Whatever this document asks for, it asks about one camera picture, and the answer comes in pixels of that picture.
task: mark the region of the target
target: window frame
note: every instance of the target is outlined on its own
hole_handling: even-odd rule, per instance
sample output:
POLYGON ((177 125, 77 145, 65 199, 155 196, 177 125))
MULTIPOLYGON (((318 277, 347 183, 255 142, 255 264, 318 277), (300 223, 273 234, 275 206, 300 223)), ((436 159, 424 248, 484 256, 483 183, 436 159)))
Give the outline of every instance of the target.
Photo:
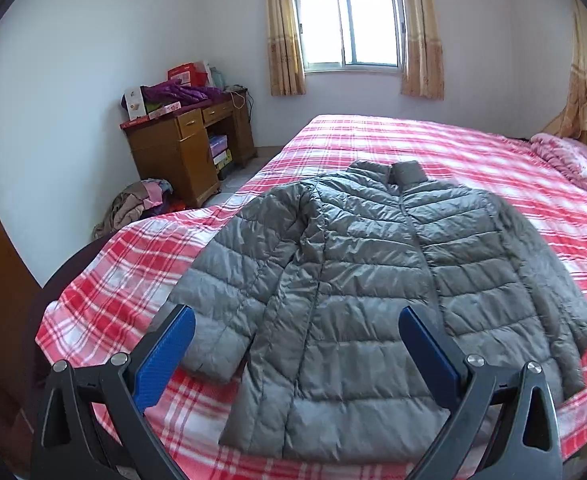
MULTIPOLYGON (((296 10, 296 22, 298 25, 298 33, 300 38, 301 44, 301 51, 302 51, 302 64, 305 73, 314 73, 314 72, 386 72, 386 73, 398 73, 402 70, 404 60, 405 60, 405 53, 407 52, 407 34, 406 34, 406 26, 405 26, 405 12, 402 0, 392 0, 393 5, 393 16, 394 16, 394 23, 396 29, 396 55, 397 55, 397 65, 389 65, 385 63, 364 63, 364 62, 355 62, 355 63, 347 63, 345 58, 345 35, 342 28, 342 14, 340 9, 339 0, 336 0, 338 3, 338 21, 340 24, 340 33, 341 33, 341 54, 342 54, 342 61, 340 63, 308 63, 305 55, 305 47, 304 47, 304 27, 302 27, 302 22, 300 20, 300 0, 294 0, 295 3, 295 10, 296 10)), ((347 0, 347 7, 349 11, 349 21, 352 22, 352 10, 351 10, 351 0, 347 0)), ((351 49, 352 55, 355 57, 355 37, 353 35, 353 25, 351 26, 351 34, 350 34, 350 41, 351 41, 351 49)))

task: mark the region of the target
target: red box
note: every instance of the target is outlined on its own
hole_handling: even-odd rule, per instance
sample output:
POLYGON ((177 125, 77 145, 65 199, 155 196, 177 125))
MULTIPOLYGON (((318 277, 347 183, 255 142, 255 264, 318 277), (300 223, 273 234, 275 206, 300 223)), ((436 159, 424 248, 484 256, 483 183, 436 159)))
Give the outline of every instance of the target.
POLYGON ((194 63, 172 68, 167 72, 167 79, 179 79, 181 84, 188 86, 205 86, 207 84, 206 72, 198 72, 194 63))
POLYGON ((181 84, 191 86, 196 75, 196 66, 193 63, 172 68, 167 72, 167 79, 178 79, 181 84))
POLYGON ((138 117, 133 121, 126 121, 126 123, 122 123, 120 125, 121 130, 125 130, 126 128, 131 128, 132 126, 137 126, 138 124, 146 123, 149 120, 149 115, 145 115, 143 117, 138 117))

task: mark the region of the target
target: red plaid bedsheet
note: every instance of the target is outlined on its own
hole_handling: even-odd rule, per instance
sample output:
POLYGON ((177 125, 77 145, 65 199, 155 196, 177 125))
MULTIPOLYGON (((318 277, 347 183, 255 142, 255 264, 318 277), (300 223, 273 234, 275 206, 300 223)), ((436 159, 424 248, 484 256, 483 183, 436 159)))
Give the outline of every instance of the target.
MULTIPOLYGON (((212 206, 132 224, 52 303, 36 338, 51 362, 101 364, 131 351, 198 251, 255 196, 277 184, 346 168, 358 159, 418 160, 432 178, 488 189, 541 232, 587 296, 587 192, 525 142, 436 123, 320 116, 238 193, 212 206)), ((587 353, 583 357, 587 380, 587 353)), ((213 386, 177 370, 146 417, 190 479, 403 479, 411 465, 335 466, 267 460, 218 446, 237 383, 213 386)), ((109 429, 104 409, 99 420, 109 429)), ((562 451, 587 443, 587 388, 558 410, 562 451)), ((473 472, 472 452, 461 476, 473 472)))

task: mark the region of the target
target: blue gripper pad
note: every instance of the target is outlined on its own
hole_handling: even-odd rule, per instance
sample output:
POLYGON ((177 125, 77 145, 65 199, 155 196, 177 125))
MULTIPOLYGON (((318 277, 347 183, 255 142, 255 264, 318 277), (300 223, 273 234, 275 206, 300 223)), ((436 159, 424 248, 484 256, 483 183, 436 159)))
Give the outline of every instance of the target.
POLYGON ((400 311, 398 329, 433 400, 440 407, 454 412, 462 401, 459 392, 460 376, 445 353, 410 308, 400 311))
POLYGON ((196 315, 183 307, 136 374, 132 398, 138 409, 155 406, 196 331, 196 315))

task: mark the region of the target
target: quilted down jacket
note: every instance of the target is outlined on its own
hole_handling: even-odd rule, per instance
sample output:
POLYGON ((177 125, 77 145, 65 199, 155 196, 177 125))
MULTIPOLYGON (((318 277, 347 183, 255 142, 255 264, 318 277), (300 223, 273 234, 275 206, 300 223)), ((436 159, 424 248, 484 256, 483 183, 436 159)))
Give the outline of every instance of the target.
POLYGON ((490 364, 540 362, 557 403, 584 386, 587 300, 560 260, 505 200, 427 180, 417 162, 274 187, 213 238, 152 325, 181 303, 197 322, 187 370, 228 382, 248 352, 220 442, 251 454, 419 458, 448 412, 400 339, 407 305, 490 364))

